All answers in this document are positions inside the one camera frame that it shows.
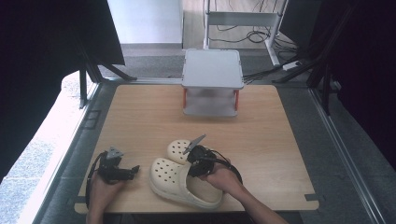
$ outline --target floor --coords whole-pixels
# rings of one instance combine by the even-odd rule
[[[137,84],[179,82],[185,50],[162,45],[123,45],[122,50],[127,64],[118,68],[139,77]],[[244,75],[272,68],[265,49],[246,47],[239,51]],[[100,69],[107,80],[100,85],[90,83],[92,94],[84,109],[78,109],[78,74],[70,75],[64,81],[57,104],[0,186],[2,223],[17,223],[18,220],[20,223],[84,223],[85,217],[77,214],[73,206],[82,200],[77,197],[79,187],[115,89],[121,84],[132,84],[103,67]],[[272,84],[272,80],[286,74],[279,70],[251,84]],[[276,84],[276,87],[320,207],[315,211],[281,215],[295,223],[391,223],[396,220],[394,170],[345,111],[336,94],[331,95],[331,115],[323,115],[317,99],[320,91],[309,90],[304,84],[308,76],[309,72],[288,83]],[[372,202],[378,206],[379,214],[367,212],[365,206],[373,205]],[[109,218],[112,223],[122,221],[117,216]],[[123,221],[168,223],[165,218],[169,223],[175,223],[174,217],[141,214],[124,216]],[[202,222],[220,223],[214,221],[218,219],[206,216]]]

